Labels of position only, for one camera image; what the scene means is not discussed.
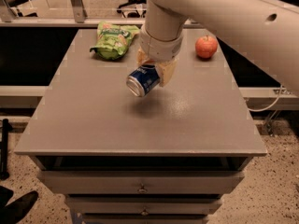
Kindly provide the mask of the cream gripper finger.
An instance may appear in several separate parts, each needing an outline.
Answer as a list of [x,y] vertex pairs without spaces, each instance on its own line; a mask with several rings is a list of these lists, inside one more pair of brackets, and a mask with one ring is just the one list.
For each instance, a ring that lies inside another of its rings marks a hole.
[[141,66],[143,64],[153,64],[153,60],[148,57],[142,48],[139,48],[136,54],[136,64],[137,66]]
[[164,87],[172,78],[177,66],[177,60],[173,59],[167,62],[159,62],[155,64],[158,76],[160,78],[159,85]]

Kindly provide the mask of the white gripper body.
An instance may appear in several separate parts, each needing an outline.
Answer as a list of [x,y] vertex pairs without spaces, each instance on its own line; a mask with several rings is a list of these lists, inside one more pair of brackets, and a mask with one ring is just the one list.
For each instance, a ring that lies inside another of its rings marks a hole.
[[180,51],[183,35],[172,41],[160,41],[146,31],[145,27],[141,27],[139,35],[140,48],[152,60],[158,62],[170,61],[174,59]]

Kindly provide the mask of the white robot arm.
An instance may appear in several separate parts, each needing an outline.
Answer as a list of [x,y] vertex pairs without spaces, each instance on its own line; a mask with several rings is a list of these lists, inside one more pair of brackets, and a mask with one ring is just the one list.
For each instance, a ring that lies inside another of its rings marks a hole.
[[156,61],[178,55],[187,19],[299,93],[299,14],[276,0],[147,0],[140,45]]

